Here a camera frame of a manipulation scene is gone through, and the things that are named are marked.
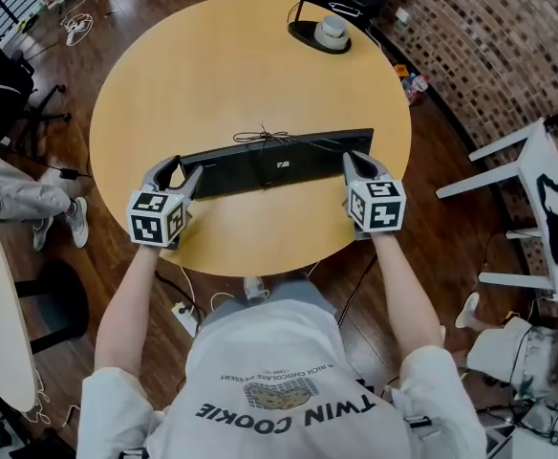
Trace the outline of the person's white printed t-shirt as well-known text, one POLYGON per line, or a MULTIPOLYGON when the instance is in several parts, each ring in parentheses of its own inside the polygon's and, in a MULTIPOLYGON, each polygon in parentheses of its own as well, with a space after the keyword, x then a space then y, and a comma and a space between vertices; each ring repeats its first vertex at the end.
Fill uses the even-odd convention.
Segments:
POLYGON ((157 411, 116 369, 83 383, 77 459, 485 459, 486 437, 451 355, 412 352, 397 404, 361 385, 333 316, 271 302, 203 328, 186 382, 157 411))

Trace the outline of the grey round cylinder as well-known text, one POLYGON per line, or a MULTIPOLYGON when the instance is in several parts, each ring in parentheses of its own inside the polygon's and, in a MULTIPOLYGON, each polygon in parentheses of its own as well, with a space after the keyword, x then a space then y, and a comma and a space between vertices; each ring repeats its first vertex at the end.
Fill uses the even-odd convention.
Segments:
POLYGON ((315 40, 323 47, 333 51, 347 49, 349 36, 345 22, 337 16, 327 15, 316 24, 315 40))

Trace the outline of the person's blue jeans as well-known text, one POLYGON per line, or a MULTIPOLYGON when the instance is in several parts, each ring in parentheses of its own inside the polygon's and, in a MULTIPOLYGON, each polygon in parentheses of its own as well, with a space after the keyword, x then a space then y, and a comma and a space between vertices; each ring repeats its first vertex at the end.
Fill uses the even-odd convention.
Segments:
POLYGON ((279 302, 283 300, 295 300, 303 303, 312 304, 327 311, 332 316, 336 314, 336 309, 322 295, 317 287, 306 278, 286 279, 277 283, 270 291, 269 297, 261 302, 257 301, 241 301, 231 298, 222 303, 218 309, 214 310, 207 316, 201 327, 211 324, 220 318, 230 316, 236 312, 262 306, 266 303, 279 302))

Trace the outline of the clear bottle red label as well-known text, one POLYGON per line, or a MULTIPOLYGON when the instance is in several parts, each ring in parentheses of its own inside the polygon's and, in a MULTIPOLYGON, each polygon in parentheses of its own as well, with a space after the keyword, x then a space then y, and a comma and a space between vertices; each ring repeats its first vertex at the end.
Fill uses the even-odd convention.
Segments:
POLYGON ((407 98, 413 105, 428 89, 429 77, 425 75, 415 76, 407 90, 407 98))

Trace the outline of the person's left white shoe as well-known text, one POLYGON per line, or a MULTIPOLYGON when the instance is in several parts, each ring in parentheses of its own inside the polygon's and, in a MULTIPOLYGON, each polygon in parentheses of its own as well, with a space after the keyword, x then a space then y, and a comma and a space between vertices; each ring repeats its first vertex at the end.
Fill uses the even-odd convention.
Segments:
POLYGON ((250 301, 267 300, 269 297, 269 290, 266 289, 264 280, 259 276, 244 278, 244 292, 247 300, 250 301))

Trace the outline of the white side table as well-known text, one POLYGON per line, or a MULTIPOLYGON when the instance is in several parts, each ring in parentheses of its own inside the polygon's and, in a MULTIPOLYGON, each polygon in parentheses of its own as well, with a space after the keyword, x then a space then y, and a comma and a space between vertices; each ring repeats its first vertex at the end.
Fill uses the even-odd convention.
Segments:
MULTIPOLYGON (((483 186, 497 184, 507 179, 517 178, 524 188, 526 198, 532 208, 536 227, 507 232, 505 237, 514 240, 539 239, 543 246, 548 274, 525 275, 481 272, 478 279, 486 284, 547 291, 558 297, 558 265, 552 259, 546 216, 536 185, 536 180, 541 174, 547 174, 555 183, 558 183, 558 149, 551 133, 545 130, 544 119, 538 119, 475 150, 469 155, 469 160, 475 162, 519 142, 523 145, 523 148, 515 161, 465 178, 454 184, 443 186, 436 191, 436 195, 440 199, 448 198, 483 186)), ((547 205, 558 212, 558 193, 552 190, 547 191, 547 205)))

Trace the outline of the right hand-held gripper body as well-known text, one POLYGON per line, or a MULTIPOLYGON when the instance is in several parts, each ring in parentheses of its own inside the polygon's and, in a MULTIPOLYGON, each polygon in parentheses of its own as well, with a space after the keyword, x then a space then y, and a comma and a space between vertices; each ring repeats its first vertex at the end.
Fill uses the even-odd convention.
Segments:
POLYGON ((406 194, 401 181, 351 180, 346 186, 346 212, 354 227, 355 240, 401 229, 406 209, 406 194))

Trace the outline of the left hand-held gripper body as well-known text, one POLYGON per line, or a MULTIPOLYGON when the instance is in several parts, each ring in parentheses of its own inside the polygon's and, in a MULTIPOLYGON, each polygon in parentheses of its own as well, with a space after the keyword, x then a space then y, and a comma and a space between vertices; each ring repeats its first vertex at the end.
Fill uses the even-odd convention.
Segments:
POLYGON ((191 218, 188 208, 193 196, 192 189, 134 191, 127 209, 131 241, 161 249, 176 249, 191 218))

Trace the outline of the black keyboard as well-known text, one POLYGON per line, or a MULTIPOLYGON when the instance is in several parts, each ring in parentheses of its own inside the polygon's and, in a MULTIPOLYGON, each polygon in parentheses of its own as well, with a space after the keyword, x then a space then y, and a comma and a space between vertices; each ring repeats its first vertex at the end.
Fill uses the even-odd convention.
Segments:
POLYGON ((214 150, 181 157, 187 176, 204 167, 196 199, 232 195, 325 179, 343 173, 342 155, 369 153, 372 128, 339 130, 309 135, 268 134, 214 150))

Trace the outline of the person's right forearm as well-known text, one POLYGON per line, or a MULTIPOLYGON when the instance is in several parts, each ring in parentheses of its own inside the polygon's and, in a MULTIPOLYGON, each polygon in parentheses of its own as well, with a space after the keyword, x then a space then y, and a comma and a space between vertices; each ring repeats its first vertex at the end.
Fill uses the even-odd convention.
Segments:
POLYGON ((383 278, 390 326, 402 357, 422 347, 442 347, 438 315, 398 241, 384 233, 374 233, 372 241, 383 278))

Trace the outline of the white power strip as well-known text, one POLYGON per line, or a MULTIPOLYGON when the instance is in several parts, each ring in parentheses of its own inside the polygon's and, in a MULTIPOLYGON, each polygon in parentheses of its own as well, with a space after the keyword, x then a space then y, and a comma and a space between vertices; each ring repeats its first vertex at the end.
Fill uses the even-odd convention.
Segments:
POLYGON ((194 309, 187 308, 183 302, 178 302, 171 308, 171 313, 187 334, 191 338, 195 338, 198 333, 199 321, 194 309))

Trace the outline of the black office chair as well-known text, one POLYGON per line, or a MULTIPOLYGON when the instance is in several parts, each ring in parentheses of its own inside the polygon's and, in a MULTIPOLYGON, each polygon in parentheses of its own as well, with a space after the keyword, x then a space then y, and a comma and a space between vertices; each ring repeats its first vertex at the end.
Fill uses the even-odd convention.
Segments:
POLYGON ((34 68, 22 52, 6 55, 0 47, 0 143, 22 121, 24 126, 15 143, 15 150, 19 153, 29 150, 34 157, 38 157, 40 125, 53 120, 68 122, 72 116, 69 113, 45 112, 54 95, 67 91, 64 84, 54 85, 38 104, 31 103, 31 96, 35 91, 33 74, 34 68))

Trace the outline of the person's left forearm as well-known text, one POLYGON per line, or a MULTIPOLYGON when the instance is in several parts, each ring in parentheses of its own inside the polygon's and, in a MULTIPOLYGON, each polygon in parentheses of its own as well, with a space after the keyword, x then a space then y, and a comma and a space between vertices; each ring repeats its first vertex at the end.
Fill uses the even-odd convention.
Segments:
POLYGON ((140 245, 100 321, 95 370, 119 368, 138 378, 161 250, 140 245))

